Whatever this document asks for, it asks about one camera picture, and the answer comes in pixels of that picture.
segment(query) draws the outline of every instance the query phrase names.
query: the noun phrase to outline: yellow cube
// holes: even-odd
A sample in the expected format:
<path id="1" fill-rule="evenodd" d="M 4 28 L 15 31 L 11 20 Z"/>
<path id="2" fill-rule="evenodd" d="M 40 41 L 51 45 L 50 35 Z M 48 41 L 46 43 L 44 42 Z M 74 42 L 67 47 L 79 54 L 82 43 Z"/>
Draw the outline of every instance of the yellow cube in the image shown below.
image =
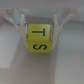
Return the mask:
<path id="1" fill-rule="evenodd" d="M 49 53 L 51 48 L 50 24 L 29 24 L 28 46 L 30 52 Z"/>

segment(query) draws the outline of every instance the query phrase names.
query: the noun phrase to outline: white tabletop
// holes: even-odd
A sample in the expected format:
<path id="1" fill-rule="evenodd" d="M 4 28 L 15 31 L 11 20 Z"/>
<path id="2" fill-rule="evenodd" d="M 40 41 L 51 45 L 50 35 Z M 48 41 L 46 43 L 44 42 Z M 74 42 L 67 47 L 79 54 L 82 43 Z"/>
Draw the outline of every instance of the white tabletop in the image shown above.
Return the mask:
<path id="1" fill-rule="evenodd" d="M 84 25 L 67 23 L 49 54 L 30 53 L 14 26 L 0 28 L 1 84 L 83 84 Z"/>

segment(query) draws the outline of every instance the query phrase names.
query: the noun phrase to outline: letter block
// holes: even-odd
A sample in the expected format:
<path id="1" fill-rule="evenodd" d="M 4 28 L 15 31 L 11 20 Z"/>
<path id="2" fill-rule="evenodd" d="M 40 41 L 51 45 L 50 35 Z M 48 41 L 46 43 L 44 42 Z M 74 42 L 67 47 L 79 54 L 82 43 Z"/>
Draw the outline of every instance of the letter block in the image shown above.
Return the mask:
<path id="1" fill-rule="evenodd" d="M 50 24 L 29 24 L 29 52 L 49 53 L 51 49 Z"/>

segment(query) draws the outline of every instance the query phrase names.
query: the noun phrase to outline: block top face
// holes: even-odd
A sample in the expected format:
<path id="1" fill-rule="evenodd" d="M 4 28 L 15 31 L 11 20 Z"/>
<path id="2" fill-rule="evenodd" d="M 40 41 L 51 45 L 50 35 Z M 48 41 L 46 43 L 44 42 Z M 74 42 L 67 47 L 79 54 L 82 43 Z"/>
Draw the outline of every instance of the block top face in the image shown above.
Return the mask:
<path id="1" fill-rule="evenodd" d="M 50 24 L 29 24 L 28 41 L 51 41 Z"/>

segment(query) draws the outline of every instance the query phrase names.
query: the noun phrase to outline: yellow block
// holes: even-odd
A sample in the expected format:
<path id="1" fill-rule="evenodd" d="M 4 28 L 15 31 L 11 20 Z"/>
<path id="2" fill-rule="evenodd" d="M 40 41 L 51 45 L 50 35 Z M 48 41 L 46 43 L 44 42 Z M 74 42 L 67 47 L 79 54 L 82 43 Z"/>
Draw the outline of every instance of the yellow block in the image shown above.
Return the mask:
<path id="1" fill-rule="evenodd" d="M 50 52 L 50 24 L 29 24 L 28 46 L 30 52 Z"/>

